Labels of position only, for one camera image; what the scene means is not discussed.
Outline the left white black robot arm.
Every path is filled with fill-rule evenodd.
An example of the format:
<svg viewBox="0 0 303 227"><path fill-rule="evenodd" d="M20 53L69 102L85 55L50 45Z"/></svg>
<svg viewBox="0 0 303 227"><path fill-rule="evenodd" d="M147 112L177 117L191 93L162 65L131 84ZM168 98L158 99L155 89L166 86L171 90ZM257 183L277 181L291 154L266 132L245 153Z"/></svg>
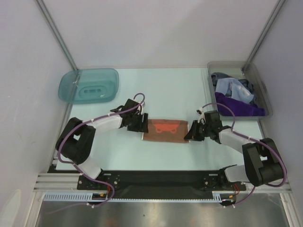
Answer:
<svg viewBox="0 0 303 227"><path fill-rule="evenodd" d="M128 99L109 111L108 114L83 121L76 117L69 119L55 149L60 162L71 164L83 175L88 176L88 184L93 189L104 185L103 170L94 161L91 150L96 135L126 127L128 131L148 132L148 114L143 112L145 102Z"/></svg>

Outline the brown orange towel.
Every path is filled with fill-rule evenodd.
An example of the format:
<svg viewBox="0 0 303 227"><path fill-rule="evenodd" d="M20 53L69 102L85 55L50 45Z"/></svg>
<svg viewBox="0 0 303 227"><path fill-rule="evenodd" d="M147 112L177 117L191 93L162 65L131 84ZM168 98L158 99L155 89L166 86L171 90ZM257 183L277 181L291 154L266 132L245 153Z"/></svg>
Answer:
<svg viewBox="0 0 303 227"><path fill-rule="evenodd" d="M189 143L184 139L188 131L188 122L184 120L149 119L148 132L143 133L142 140Z"/></svg>

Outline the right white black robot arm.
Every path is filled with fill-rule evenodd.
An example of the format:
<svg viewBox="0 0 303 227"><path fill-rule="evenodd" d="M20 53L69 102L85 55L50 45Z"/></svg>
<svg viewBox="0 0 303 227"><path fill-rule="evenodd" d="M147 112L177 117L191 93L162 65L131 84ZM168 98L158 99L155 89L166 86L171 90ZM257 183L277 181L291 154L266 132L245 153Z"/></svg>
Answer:
<svg viewBox="0 0 303 227"><path fill-rule="evenodd" d="M275 142L270 138L257 140L245 136L230 126L224 126L217 111L200 113L194 120L189 132L184 137L188 141L204 141L205 138L226 145L243 155L244 164L227 166L221 169L223 175L218 178L218 185L229 190L235 182L251 183L255 187L268 185L279 187L272 182L285 181L287 171L279 155Z"/></svg>

